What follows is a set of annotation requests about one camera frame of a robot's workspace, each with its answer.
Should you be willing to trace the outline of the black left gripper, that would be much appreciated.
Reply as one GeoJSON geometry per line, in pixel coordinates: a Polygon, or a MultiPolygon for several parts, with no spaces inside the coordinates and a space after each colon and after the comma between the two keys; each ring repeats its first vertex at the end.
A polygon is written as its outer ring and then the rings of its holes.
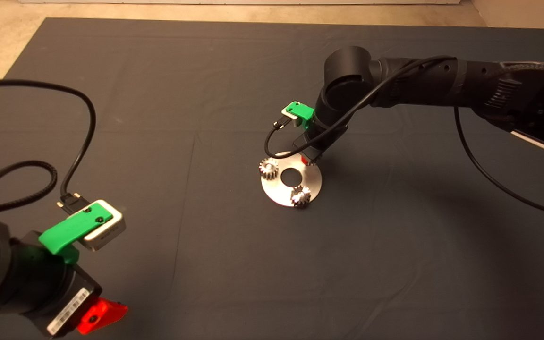
{"type": "Polygon", "coordinates": [[[30,231],[12,243],[14,287],[9,305],[14,314],[27,318],[47,337],[64,337],[76,327],[87,335],[127,314],[128,306],[99,297],[103,289],[96,280],[77,264],[53,255],[39,243],[39,235],[30,231]]]}

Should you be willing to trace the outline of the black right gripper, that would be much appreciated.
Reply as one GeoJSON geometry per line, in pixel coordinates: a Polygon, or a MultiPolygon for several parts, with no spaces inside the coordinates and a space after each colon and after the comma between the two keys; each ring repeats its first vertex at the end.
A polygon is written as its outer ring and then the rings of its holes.
{"type": "Polygon", "coordinates": [[[320,126],[313,122],[300,134],[294,141],[294,149],[300,149],[301,162],[304,165],[316,163],[322,155],[329,149],[348,129],[347,125],[338,126],[330,129],[327,133],[326,126],[320,126]]]}

